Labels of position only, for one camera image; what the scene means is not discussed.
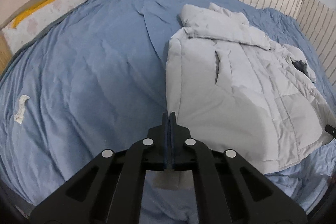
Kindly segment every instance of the yellow strip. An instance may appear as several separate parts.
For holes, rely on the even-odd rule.
[[[30,16],[32,13],[36,12],[37,10],[41,9],[42,7],[52,3],[55,0],[42,0],[32,7],[28,8],[27,10],[23,11],[20,13],[17,17],[15,17],[13,23],[12,23],[12,28],[16,28],[21,21],[23,21],[26,17]]]

